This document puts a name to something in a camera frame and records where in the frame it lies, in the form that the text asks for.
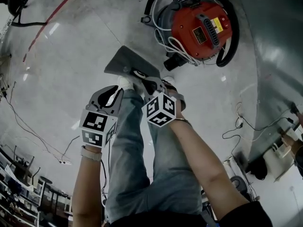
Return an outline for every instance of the blue jeans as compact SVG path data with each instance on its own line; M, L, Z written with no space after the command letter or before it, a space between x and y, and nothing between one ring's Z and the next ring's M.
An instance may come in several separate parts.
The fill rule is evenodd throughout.
M142 98L126 90L110 161L106 202L110 222L147 211L201 214L201 186L169 126L149 124L155 150L150 184L143 161L142 107Z

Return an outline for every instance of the vacuum cleaner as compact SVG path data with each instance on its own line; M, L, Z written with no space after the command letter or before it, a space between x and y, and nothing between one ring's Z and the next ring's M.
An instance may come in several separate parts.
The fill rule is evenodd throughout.
M157 2L147 1L141 22L155 28L155 38L169 57L164 62L167 70L185 63L202 65L214 57L217 66L224 67L233 59L240 31L237 15L228 0L173 0L156 11Z

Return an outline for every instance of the white sneaker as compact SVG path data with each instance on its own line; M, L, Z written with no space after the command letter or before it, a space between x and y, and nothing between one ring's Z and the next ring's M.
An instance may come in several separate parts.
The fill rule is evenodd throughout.
M165 78L162 78L162 80L166 81L167 83L171 84L172 86L175 86L175 80L174 78L172 77L165 77Z
M130 79L122 76L118 77L118 85L119 85L119 89L122 88L124 91L128 89L134 90L133 82Z

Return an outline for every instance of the vacuum hose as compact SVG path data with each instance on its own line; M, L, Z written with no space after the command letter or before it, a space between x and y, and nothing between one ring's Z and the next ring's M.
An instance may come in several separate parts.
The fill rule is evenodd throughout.
M155 0L147 1L145 12L144 12L145 15L150 14L154 1ZM231 26L232 26L232 41L231 41L230 48L229 48L226 56L223 58L224 49L225 49L225 45L224 45L223 48L219 51L217 61L216 61L216 64L218 67L224 67L233 59L233 57L238 49L239 39L240 39L240 29L239 29L238 18L237 18L233 5L229 2L229 0L218 0L218 1L220 1L223 4L223 8L225 9L226 13L228 14L228 17L230 19Z

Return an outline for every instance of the vent grille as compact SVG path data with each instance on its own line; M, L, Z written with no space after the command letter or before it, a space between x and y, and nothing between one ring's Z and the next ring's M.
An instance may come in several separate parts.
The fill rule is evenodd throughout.
M219 45L219 39L218 39L217 33L212 25L212 22L209 19L205 19L204 25L214 43L214 45Z

